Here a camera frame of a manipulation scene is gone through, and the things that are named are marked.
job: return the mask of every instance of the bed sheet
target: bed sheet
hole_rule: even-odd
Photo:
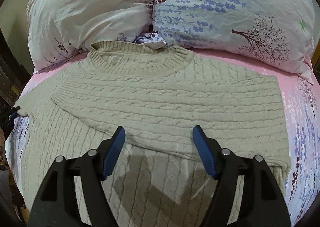
[[[292,161],[291,171],[285,183],[285,200],[292,225],[294,225],[308,210],[320,190],[320,166],[318,166],[320,161],[320,112],[318,109],[320,86],[314,74],[312,73],[312,78],[315,83],[311,85],[300,77],[245,56],[220,50],[193,49],[193,51],[200,55],[242,65],[262,74],[275,75],[278,78],[284,102]],[[62,68],[83,58],[85,55],[78,55],[60,67],[33,75],[22,95]],[[15,129],[6,141],[6,156],[21,192],[21,156],[27,133],[28,118],[18,117],[15,120]]]

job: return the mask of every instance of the beige wall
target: beige wall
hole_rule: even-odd
[[[0,28],[13,55],[30,74],[33,63],[28,49],[26,7],[29,0],[5,0],[0,7]]]

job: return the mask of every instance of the silver screw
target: silver screw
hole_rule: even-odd
[[[263,158],[260,155],[256,155],[254,158],[259,162],[263,161]]]
[[[58,156],[56,157],[56,162],[60,163],[64,160],[64,157],[63,156]]]
[[[93,157],[93,156],[95,156],[97,154],[97,151],[96,150],[89,150],[88,151],[88,155],[90,156],[90,157]]]
[[[228,149],[222,149],[222,150],[221,150],[221,153],[224,154],[225,156],[228,156],[228,155],[231,154],[231,151],[228,150]]]

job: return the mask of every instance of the ribbed neckline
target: ribbed neckline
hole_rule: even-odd
[[[91,44],[92,64],[108,74],[169,76],[185,69],[194,58],[192,51],[180,46],[152,50],[145,45],[122,41]]]

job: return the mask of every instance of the beige sweater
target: beige sweater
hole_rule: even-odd
[[[239,156],[264,156],[284,190],[291,162],[276,77],[178,46],[161,51],[128,42],[92,44],[85,60],[16,103],[29,116],[22,157],[28,209],[56,156],[81,156],[118,125],[126,130],[126,145],[103,187],[120,226],[200,224],[215,181],[191,139],[197,124]],[[238,192],[231,221],[240,201]]]

